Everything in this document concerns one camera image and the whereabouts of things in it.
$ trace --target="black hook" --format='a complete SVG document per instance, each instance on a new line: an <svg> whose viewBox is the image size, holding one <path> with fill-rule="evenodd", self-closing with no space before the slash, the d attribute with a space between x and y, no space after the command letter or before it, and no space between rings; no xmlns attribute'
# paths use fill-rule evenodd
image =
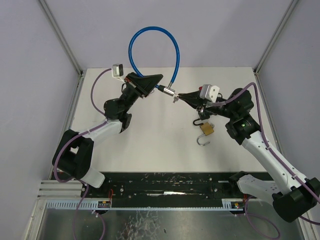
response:
<svg viewBox="0 0 320 240"><path fill-rule="evenodd" d="M201 123L196 123L197 121L201 121L201 118L198 118L198 119L196 119L196 120L194 120L192 123L193 123L193 125L195 125L195 126L202 126L204 123L203 122L201 122Z"/></svg>

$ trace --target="blue hose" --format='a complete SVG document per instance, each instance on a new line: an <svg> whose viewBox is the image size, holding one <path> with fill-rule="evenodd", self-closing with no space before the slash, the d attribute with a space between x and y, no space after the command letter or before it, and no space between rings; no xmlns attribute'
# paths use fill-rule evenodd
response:
<svg viewBox="0 0 320 240"><path fill-rule="evenodd" d="M135 65L134 63L134 60L132 58L132 47L134 45L134 42L136 40L136 38L146 32L146 31L150 31L150 30L155 30L155 31L159 31L159 32L162 32L164 34L166 34L170 39L171 41L173 42L173 45L174 45L174 48L175 48L175 53L176 53L176 59L175 59L175 68L174 68L174 72L173 72L173 75L172 75L172 78L171 78L171 81L170 81L170 86L175 82L175 79L177 77L177 74L178 74L178 69L179 69L179 64L180 64L180 52L179 52L179 47L178 47L178 43L177 41L175 40L174 36L172 36L172 34L170 32L168 32L167 30L165 30L164 28L162 27L158 27L158 26L147 26L145 28L142 28L141 30L137 31L135 33L135 35L133 35L133 37L131 38L131 41L129 43L129 48L128 48L128 54L129 54L129 61L130 61L130 64L133 68L133 70L136 72L136 74L139 76L139 77L143 77L142 73L138 70L137 66Z"/></svg>

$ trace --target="gray wall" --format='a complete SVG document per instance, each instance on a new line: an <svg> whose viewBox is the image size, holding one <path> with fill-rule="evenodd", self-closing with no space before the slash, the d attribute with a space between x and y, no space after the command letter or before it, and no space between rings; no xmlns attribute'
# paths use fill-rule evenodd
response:
<svg viewBox="0 0 320 240"><path fill-rule="evenodd" d="M285 156L320 179L320 1L301 1L260 73ZM313 210L320 221L320 206Z"/></svg>
<svg viewBox="0 0 320 240"><path fill-rule="evenodd" d="M0 235L21 238L77 75L36 0L0 4Z"/></svg>
<svg viewBox="0 0 320 240"><path fill-rule="evenodd" d="M291 0L47 0L80 65L129 67L136 31L160 26L176 38L182 67L254 67ZM173 67L175 50L160 32L134 44L138 67Z"/></svg>

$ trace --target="white tabletop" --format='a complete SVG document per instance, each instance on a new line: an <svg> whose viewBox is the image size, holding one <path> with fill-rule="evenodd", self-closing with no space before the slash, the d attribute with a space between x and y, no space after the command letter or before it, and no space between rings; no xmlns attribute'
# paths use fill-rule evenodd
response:
<svg viewBox="0 0 320 240"><path fill-rule="evenodd" d="M87 129L104 119L91 104L90 91L96 77L105 68L87 70L75 111L72 129ZM144 75L163 74L160 82L168 85L173 68L140 68ZM124 74L132 72L125 68ZM224 98L236 88L255 82L250 67L181 67L172 88L176 93L197 91L203 84L220 87ZM93 98L101 110L105 101L121 95L121 82L105 73L94 89ZM250 89L255 107L251 115L258 121L254 89ZM100 172L237 172L265 171L260 163L242 146L230 138L221 116L212 116L214 133L204 137L207 146L199 146L196 138L203 134L193 120L197 112L182 100L173 104L173 98L155 90L147 98L139 98L129 110L130 126L121 134L106 139L94 148L92 166ZM262 121L267 137L274 144L265 109Z"/></svg>

